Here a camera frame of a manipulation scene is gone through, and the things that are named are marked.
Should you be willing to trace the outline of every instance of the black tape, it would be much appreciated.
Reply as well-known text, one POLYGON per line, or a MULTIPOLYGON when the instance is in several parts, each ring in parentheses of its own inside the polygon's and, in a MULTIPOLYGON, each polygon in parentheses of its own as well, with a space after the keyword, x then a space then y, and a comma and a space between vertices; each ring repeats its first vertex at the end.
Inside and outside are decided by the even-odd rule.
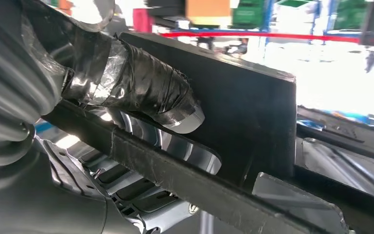
POLYGON ((142 49, 122 44, 128 57, 102 106, 139 111, 163 125, 194 113, 197 101, 184 74, 142 49))

